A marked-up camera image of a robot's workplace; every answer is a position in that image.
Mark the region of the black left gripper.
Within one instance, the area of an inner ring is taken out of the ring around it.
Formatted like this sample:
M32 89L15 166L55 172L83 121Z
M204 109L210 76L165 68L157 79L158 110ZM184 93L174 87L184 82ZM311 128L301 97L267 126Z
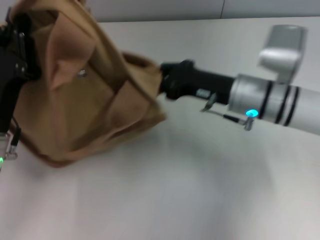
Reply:
M32 21L26 13L14 18L0 30L0 132L6 133L24 84L40 78L42 70Z

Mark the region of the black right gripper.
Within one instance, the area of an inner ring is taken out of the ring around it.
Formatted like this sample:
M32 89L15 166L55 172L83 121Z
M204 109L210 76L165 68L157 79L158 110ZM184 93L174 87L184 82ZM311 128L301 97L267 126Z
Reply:
M216 94L216 101L227 105L235 77L199 70L191 60L182 62L166 62L161 64L162 81L160 93L170 100L184 96L192 96L209 100Z

